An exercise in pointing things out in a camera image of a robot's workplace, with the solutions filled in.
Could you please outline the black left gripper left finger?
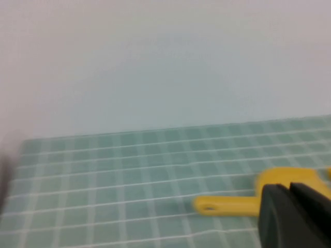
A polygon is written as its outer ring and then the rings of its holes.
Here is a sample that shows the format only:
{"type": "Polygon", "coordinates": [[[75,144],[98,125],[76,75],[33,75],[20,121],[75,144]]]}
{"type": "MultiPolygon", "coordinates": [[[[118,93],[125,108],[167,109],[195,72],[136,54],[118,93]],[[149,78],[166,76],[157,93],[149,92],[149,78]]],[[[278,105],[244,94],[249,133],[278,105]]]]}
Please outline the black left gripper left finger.
{"type": "Polygon", "coordinates": [[[290,188],[263,187],[258,231],[261,247],[326,247],[302,216],[290,188]]]}

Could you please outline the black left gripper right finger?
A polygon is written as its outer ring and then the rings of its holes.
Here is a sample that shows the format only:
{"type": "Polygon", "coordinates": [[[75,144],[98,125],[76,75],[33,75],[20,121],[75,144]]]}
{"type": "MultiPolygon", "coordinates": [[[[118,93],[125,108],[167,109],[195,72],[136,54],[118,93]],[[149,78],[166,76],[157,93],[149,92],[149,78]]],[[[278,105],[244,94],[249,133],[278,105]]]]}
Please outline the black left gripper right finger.
{"type": "Polygon", "coordinates": [[[330,199],[303,183],[291,183],[290,192],[311,232],[330,247],[330,199]]]}

